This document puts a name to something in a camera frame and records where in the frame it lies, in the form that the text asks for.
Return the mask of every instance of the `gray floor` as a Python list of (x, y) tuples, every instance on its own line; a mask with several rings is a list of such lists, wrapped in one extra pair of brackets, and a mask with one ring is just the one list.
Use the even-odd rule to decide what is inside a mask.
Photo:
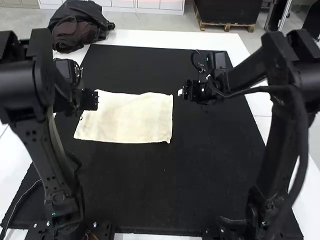
[[(55, 10), (4, 8), (0, 7), (0, 31), (14, 30), (19, 38), (29, 38), (34, 28), (45, 28)], [(183, 16), (104, 12), (104, 16), (116, 24), (117, 29), (155, 30), (155, 31), (182, 31), (200, 32), (195, 12), (190, 0), (186, 1), (185, 14)], [(286, 34), (293, 29), (300, 29), (303, 21), (300, 14), (291, 13), (283, 27)], [(263, 27), (267, 19), (267, 12), (261, 12), (254, 33), (248, 33), (243, 27), (231, 27), (231, 33), (240, 35), (248, 51), (252, 54), (261, 46), (261, 36), (265, 33)], [(210, 27), (206, 32), (223, 33), (221, 27)], [(320, 117), (316, 118), (310, 129), (310, 154), (320, 169)]]

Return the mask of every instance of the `black jacket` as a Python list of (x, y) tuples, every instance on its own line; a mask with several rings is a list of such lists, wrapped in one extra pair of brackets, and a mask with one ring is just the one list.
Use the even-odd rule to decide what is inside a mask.
[(52, 48), (71, 53), (90, 44), (105, 40), (107, 31), (116, 25), (102, 15), (102, 7), (94, 1), (67, 0), (50, 19)]

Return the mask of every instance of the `white cabinet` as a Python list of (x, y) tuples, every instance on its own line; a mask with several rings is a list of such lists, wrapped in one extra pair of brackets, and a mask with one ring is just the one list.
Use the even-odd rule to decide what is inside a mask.
[(54, 4), (54, 5), (61, 5), (62, 0), (40, 0), (40, 4)]
[[(0, 0), (38, 1), (41, 9), (58, 9), (66, 0)], [(183, 15), (185, 0), (93, 0), (104, 12)]]
[(160, 0), (160, 9), (164, 10), (183, 10), (183, 0)]
[(137, 0), (140, 9), (160, 9), (160, 0)]
[(94, 0), (94, 2), (102, 7), (111, 7), (111, 0)]
[(134, 8), (135, 0), (111, 0), (111, 6), (118, 8)]

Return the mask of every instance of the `black mat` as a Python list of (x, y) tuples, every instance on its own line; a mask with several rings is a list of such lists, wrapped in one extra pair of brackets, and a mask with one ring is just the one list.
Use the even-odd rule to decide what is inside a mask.
[[(201, 108), (177, 90), (196, 79), (190, 50), (92, 45), (82, 63), (86, 85), (115, 93), (173, 94), (171, 143), (117, 144), (73, 139), (79, 118), (56, 116), (64, 148), (83, 162), (86, 216), (109, 219), (118, 232), (200, 235), (216, 217), (245, 216), (264, 143), (244, 97)], [(30, 167), (13, 200), (38, 179)], [(41, 188), (11, 224), (45, 219)], [(299, 227), (291, 214), (291, 231)]]

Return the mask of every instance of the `cream towel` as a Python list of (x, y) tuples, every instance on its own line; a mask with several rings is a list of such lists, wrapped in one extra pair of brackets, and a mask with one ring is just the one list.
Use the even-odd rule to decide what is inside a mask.
[(84, 111), (75, 139), (109, 143), (170, 143), (173, 96), (97, 90), (97, 111)]

